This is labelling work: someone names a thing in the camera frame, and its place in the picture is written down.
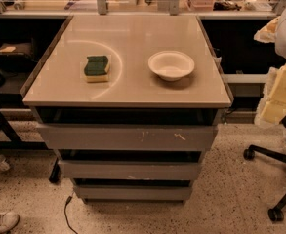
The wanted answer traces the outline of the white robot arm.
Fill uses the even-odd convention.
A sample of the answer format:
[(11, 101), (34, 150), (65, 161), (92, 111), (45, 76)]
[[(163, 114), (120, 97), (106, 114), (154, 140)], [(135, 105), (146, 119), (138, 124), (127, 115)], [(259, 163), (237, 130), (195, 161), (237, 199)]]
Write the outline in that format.
[[(276, 53), (286, 59), (286, 9), (258, 30), (254, 39), (262, 43), (274, 43)], [(269, 69), (263, 94), (254, 123), (269, 128), (278, 125), (286, 116), (286, 63), (279, 69)]]

